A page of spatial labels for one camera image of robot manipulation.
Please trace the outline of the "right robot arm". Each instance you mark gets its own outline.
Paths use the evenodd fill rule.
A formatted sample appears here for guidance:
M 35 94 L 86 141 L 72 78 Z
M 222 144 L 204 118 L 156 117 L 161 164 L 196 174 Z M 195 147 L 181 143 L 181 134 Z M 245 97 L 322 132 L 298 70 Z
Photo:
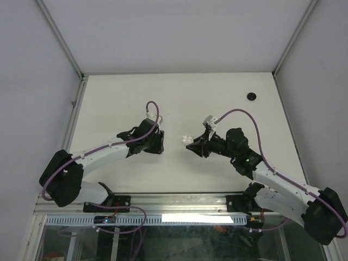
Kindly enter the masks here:
M 243 192 L 243 201 L 236 205 L 241 212 L 249 214 L 259 207 L 281 214 L 322 245 L 339 238 L 341 229 L 347 230 L 347 214 L 334 190 L 320 190 L 280 174 L 249 147 L 241 128 L 228 130 L 225 138 L 207 128 L 185 143 L 199 157 L 215 153 L 229 158 L 236 172 L 252 181 Z

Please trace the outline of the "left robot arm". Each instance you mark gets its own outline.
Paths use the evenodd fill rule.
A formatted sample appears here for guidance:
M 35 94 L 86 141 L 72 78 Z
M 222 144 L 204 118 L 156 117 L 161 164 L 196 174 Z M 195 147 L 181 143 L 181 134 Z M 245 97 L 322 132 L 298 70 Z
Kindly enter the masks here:
M 100 210 L 108 211 L 120 204 L 115 193 L 103 182 L 90 183 L 83 178 L 116 160 L 141 152 L 162 154 L 163 151 L 164 131 L 151 119 L 144 119 L 139 126 L 121 132 L 89 151 L 68 153 L 59 150 L 39 179 L 42 197 L 54 201 L 58 207 L 93 203 Z

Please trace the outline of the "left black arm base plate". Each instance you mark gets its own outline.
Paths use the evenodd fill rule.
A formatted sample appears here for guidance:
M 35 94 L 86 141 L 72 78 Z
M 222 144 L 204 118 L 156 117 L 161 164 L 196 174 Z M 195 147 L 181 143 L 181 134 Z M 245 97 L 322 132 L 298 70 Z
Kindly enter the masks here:
M 130 209 L 128 208 L 131 204 L 130 195 L 109 195 L 102 203 L 101 206 L 107 208 L 101 208 L 95 206 L 94 203 L 85 202 L 83 205 L 84 213 L 113 213 L 117 210 L 117 213 L 129 213 Z

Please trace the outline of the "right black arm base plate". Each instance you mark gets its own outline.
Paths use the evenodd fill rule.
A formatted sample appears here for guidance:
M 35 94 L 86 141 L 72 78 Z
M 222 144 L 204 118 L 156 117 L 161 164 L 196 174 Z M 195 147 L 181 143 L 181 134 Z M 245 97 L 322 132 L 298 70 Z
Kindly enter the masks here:
M 248 199 L 242 194 L 227 195 L 226 208 L 228 213 L 241 212 L 251 215 L 253 212 L 261 212 L 262 208 L 256 204 L 255 200 Z

